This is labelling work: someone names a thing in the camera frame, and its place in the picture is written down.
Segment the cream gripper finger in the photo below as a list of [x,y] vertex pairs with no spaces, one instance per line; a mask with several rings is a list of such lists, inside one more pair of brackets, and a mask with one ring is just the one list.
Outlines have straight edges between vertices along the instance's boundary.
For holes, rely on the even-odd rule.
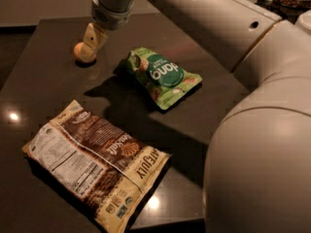
[[106,43],[108,36],[106,31],[96,22],[86,27],[84,44],[93,51],[99,51]]
[[83,63],[91,63],[96,58],[96,52],[84,43],[79,43],[79,60]]

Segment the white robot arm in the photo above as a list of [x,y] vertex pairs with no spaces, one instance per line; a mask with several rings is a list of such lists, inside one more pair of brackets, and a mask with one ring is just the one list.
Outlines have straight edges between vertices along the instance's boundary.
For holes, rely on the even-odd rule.
[[[247,0],[148,0],[250,94],[222,120],[205,161],[207,233],[311,233],[311,36]],[[134,0],[92,0],[101,33],[124,26]]]

